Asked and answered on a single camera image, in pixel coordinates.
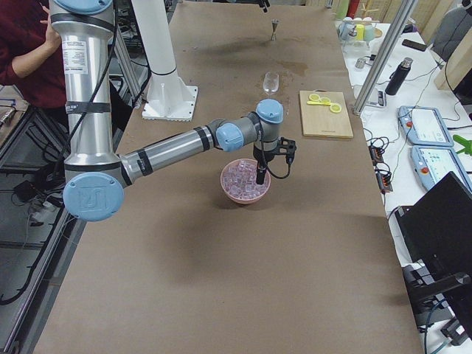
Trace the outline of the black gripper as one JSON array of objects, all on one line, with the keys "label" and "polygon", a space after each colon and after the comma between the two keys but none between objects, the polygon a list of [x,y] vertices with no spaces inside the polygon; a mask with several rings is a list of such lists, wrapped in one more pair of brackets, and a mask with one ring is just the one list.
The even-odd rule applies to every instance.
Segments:
[{"label": "black gripper", "polygon": [[264,184],[266,177],[266,164],[279,153],[279,141],[256,141],[253,144],[253,157],[257,160],[256,183]]}]

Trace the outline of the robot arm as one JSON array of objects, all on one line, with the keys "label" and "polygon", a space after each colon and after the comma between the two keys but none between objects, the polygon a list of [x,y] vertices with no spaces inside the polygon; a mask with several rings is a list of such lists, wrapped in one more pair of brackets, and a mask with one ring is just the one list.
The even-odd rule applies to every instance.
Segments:
[{"label": "robot arm", "polygon": [[276,155],[292,162],[294,145],[280,136],[283,108],[272,99],[260,101],[240,119],[217,119],[123,156],[116,154],[108,47],[118,35],[117,10],[112,1],[54,1],[49,10],[52,26],[62,38],[70,127],[63,202],[76,218],[111,217],[122,206],[124,189],[135,180],[212,148],[231,152],[253,145],[258,183],[263,183]]}]

